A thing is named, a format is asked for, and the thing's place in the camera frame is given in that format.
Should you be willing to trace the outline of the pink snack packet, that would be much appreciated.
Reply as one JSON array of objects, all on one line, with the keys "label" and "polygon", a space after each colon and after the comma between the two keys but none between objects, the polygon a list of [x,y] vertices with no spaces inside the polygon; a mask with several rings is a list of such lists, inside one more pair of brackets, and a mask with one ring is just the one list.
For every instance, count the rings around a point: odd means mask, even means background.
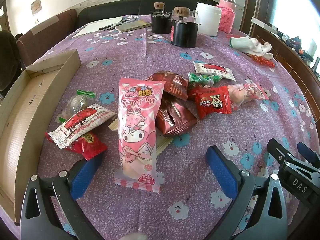
[{"label": "pink snack packet", "polygon": [[242,104],[251,100],[268,100],[268,96],[256,83],[228,85],[231,109],[236,111]]}]

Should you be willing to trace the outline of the red cartoon snack packet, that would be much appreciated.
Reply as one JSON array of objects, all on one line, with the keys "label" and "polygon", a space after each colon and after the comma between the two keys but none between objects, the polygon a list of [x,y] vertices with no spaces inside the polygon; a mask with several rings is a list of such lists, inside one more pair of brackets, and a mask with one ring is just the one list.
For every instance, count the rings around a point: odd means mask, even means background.
[{"label": "red cartoon snack packet", "polygon": [[231,114],[231,99],[227,86],[204,88],[194,87],[187,91],[188,99],[195,102],[202,120],[212,113]]}]

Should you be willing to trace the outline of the red round-logo candy packet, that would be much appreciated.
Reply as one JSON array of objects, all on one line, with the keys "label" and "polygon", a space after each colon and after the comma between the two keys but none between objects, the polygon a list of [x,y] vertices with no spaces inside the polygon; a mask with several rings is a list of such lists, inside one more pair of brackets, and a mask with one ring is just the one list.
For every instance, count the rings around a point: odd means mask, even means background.
[{"label": "red round-logo candy packet", "polygon": [[106,151],[107,146],[95,134],[88,132],[65,147],[65,150],[80,154],[89,161]]}]

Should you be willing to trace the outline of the green white candy packet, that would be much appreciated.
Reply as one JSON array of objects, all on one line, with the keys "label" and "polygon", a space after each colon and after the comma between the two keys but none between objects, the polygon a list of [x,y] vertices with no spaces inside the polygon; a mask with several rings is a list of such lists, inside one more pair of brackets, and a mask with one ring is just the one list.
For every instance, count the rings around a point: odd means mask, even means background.
[{"label": "green white candy packet", "polygon": [[202,85],[207,87],[213,87],[215,83],[222,80],[221,75],[204,75],[196,73],[188,73],[189,84]]}]

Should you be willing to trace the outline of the white red snack packet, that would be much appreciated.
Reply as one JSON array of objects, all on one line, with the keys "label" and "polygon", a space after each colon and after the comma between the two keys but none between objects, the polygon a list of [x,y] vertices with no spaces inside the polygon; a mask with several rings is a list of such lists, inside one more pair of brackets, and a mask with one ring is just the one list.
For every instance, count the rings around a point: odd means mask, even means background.
[{"label": "white red snack packet", "polygon": [[114,116],[116,116],[115,112],[95,103],[75,113],[48,135],[59,149],[66,148],[73,141]]}]

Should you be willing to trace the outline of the dark red foil snack bag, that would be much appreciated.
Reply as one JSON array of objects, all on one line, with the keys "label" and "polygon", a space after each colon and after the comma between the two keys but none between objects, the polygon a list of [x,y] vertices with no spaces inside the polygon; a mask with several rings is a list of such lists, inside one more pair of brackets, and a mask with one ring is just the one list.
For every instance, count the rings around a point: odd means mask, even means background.
[{"label": "dark red foil snack bag", "polygon": [[180,99],[165,96],[158,110],[155,124],[164,136],[176,136],[194,127],[197,124],[197,118]]}]

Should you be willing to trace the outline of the dark red foil snack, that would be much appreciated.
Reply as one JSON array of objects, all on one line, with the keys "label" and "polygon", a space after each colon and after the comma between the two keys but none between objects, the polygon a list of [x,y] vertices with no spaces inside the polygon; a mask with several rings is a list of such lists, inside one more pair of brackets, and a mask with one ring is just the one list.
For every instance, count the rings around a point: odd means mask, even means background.
[{"label": "dark red foil snack", "polygon": [[160,71],[152,74],[147,78],[150,81],[164,81],[164,91],[169,93],[172,96],[175,96],[183,101],[187,101],[188,94],[188,79],[185,77],[169,72],[169,71]]}]

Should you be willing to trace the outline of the clear green-edged snack packet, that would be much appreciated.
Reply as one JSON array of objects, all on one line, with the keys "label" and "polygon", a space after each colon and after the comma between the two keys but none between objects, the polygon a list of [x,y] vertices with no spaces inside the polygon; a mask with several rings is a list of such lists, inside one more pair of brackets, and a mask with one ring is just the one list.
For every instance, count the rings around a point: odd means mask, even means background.
[{"label": "clear green-edged snack packet", "polygon": [[85,90],[77,90],[76,94],[71,97],[65,108],[60,112],[56,118],[56,122],[63,123],[70,119],[73,115],[78,113],[80,110],[90,106],[95,99],[96,94]]}]

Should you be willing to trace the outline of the tall pink My Melody snack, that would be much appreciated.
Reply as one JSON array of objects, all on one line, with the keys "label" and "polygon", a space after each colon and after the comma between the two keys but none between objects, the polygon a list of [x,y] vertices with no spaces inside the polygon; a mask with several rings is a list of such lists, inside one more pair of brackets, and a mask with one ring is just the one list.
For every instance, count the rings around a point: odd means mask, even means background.
[{"label": "tall pink My Melody snack", "polygon": [[164,81],[121,78],[118,101],[118,145],[121,168],[114,183],[160,192],[157,181],[156,125]]}]

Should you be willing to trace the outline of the pale green wafer packet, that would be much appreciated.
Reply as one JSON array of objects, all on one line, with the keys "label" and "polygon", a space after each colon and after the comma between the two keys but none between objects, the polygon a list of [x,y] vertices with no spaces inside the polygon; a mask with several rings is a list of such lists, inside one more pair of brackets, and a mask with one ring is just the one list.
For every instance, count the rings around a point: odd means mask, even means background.
[{"label": "pale green wafer packet", "polygon": [[[110,124],[111,131],[118,130],[118,117],[116,117]],[[159,156],[173,141],[173,137],[165,137],[159,129],[156,129],[156,153]]]}]

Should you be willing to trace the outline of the white crumpled cloth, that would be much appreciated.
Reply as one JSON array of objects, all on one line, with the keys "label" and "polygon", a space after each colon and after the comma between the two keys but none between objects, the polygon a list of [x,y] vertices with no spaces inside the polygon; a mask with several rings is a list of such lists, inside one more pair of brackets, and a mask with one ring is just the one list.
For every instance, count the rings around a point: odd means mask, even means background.
[{"label": "white crumpled cloth", "polygon": [[270,52],[272,45],[268,42],[261,44],[256,38],[246,37],[231,37],[229,44],[233,49],[243,53],[261,56],[266,60],[273,59],[273,54]]}]

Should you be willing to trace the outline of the black jar wooden lid front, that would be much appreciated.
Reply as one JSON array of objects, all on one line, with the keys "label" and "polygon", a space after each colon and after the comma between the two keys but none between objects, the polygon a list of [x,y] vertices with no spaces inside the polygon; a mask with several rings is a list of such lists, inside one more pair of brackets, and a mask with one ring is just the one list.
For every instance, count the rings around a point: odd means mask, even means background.
[{"label": "black jar wooden lid front", "polygon": [[171,44],[183,48],[195,48],[198,26],[187,7],[174,7],[171,25]]}]

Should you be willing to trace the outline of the white paper sheet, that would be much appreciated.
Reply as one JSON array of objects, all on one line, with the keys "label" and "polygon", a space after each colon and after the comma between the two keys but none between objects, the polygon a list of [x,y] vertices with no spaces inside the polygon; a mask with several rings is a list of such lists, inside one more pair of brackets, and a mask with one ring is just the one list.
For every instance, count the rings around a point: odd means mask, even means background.
[{"label": "white paper sheet", "polygon": [[90,22],[90,23],[84,25],[80,30],[77,30],[75,32],[75,35],[73,35],[72,38],[82,36],[85,34],[89,34],[89,33],[97,33],[98,31],[101,31],[101,30],[99,30],[99,28],[104,27],[106,25],[118,23],[121,20],[123,20],[123,16]]}]

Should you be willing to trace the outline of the black sofa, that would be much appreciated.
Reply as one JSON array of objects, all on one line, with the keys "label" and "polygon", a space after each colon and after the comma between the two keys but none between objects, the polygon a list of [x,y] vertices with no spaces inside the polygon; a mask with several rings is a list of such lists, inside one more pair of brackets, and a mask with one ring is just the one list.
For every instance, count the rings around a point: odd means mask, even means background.
[{"label": "black sofa", "polygon": [[76,27],[80,28],[90,22],[114,18],[125,15],[149,15],[154,11],[154,3],[165,3],[166,11],[173,11],[174,7],[187,7],[194,10],[198,3],[216,6],[214,0],[122,0],[87,7],[80,11]]}]

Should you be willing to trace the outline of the small wall plaque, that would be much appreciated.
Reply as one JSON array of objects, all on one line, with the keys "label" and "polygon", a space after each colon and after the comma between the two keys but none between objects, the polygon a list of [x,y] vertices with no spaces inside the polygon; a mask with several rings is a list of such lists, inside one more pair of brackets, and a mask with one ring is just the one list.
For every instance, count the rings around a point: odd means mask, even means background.
[{"label": "small wall plaque", "polygon": [[41,0],[35,0],[30,7],[32,15],[36,15],[40,10],[42,10]]}]

